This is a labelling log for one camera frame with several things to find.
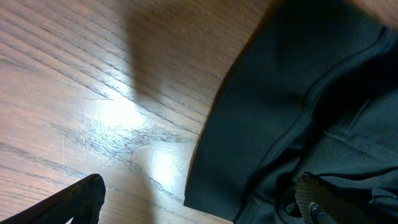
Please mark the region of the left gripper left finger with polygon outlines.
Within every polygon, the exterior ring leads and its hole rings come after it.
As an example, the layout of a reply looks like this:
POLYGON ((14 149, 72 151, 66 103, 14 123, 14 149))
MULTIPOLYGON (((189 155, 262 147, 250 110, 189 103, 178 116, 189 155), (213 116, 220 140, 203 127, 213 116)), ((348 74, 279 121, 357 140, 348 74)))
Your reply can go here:
POLYGON ((97 224, 106 187, 102 176, 91 174, 2 224, 97 224))

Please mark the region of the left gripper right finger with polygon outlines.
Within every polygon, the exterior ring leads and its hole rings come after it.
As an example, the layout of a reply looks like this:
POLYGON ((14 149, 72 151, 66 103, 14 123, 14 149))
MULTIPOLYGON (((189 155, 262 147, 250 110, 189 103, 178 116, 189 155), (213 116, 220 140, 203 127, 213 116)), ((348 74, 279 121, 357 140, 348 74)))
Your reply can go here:
POLYGON ((305 223, 377 223, 337 186, 311 173, 298 178, 295 199, 305 223))

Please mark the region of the black t-shirt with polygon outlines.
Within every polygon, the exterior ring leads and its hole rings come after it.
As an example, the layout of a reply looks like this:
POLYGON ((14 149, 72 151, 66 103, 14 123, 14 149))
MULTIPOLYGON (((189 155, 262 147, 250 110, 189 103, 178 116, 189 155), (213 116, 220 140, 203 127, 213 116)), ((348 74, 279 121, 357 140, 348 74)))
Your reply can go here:
POLYGON ((348 1, 286 1, 217 97, 186 207, 234 223, 305 223, 311 173, 397 222, 397 30, 348 1))

